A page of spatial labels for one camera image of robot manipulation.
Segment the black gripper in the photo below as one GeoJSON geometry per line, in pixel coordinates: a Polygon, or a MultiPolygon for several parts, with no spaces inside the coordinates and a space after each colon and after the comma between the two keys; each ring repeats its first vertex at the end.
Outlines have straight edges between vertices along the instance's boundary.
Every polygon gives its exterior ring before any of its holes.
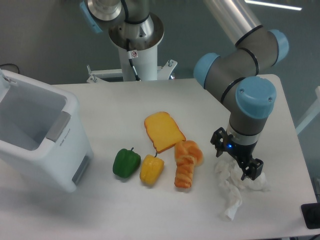
{"type": "Polygon", "coordinates": [[[242,169],[241,180],[246,178],[256,180],[262,173],[264,162],[253,158],[256,146],[256,136],[242,135],[237,132],[228,132],[223,127],[218,128],[212,135],[210,143],[216,150],[216,157],[224,152],[232,156],[242,169]]]}

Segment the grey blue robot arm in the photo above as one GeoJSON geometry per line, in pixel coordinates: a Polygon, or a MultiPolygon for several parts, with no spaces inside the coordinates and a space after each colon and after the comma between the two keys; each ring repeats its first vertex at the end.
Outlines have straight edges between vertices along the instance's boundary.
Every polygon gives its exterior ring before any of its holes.
{"type": "MultiPolygon", "coordinates": [[[[193,70],[198,83],[230,111],[228,127],[217,129],[211,143],[218,156],[227,152],[236,160],[243,179],[255,180],[263,161],[252,153],[277,96],[275,86],[259,73],[287,55],[289,42],[282,32],[266,30],[243,0],[205,4],[236,48],[226,57],[204,55],[193,70]]],[[[160,79],[158,44],[164,26],[147,0],[84,0],[80,7],[96,33],[108,29],[124,81],[160,79]]]]}

